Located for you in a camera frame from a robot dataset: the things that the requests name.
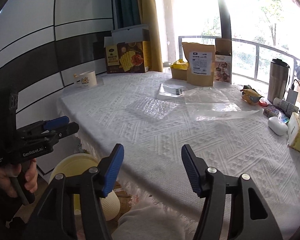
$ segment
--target teal curtain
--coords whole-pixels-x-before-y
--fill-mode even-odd
[[[118,28],[141,24],[138,0],[114,0]]]

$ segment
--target human hand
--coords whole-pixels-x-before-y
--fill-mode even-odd
[[[0,167],[0,188],[9,196],[18,197],[17,192],[13,188],[8,174],[18,175],[21,172],[21,164],[11,165],[8,171],[6,167]],[[30,161],[29,169],[25,173],[25,189],[34,193],[38,189],[37,184],[38,172],[37,172],[37,160],[32,159]]]

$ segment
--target screw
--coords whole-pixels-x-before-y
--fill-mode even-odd
[[[91,167],[90,169],[89,169],[89,172],[90,173],[97,173],[99,171],[99,169],[97,168],[97,167]]]
[[[215,167],[209,167],[208,168],[208,172],[209,173],[216,173],[217,172],[217,169]]]
[[[63,179],[63,174],[62,173],[58,173],[56,176],[55,176],[56,179]]]
[[[250,176],[248,174],[242,174],[241,177],[244,179],[244,180],[249,180],[250,179]]]

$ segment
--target yellow bucket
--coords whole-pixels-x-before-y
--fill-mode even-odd
[[[78,153],[66,157],[54,168],[51,173],[49,183],[58,173],[63,173],[67,177],[80,175],[87,169],[98,166],[97,160],[90,154]],[[120,211],[120,201],[114,191],[110,192],[106,198],[100,198],[102,210],[106,221],[109,221],[117,216]],[[74,194],[74,214],[80,215],[80,196]]]

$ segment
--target table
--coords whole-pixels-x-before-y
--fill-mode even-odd
[[[287,147],[287,138],[274,134],[262,111],[242,119],[195,121],[180,104],[165,119],[152,120],[127,106],[155,97],[160,83],[183,84],[168,73],[110,74],[104,85],[89,90],[65,89],[57,105],[60,114],[79,124],[85,149],[101,158],[116,143],[125,156],[119,182],[132,194],[147,193],[190,219],[199,220],[203,199],[192,192],[181,161],[181,147],[190,144],[209,166],[226,175],[247,173],[266,199],[284,238],[300,225],[300,153]],[[237,88],[227,96],[250,108]],[[225,228],[230,217],[226,200]]]

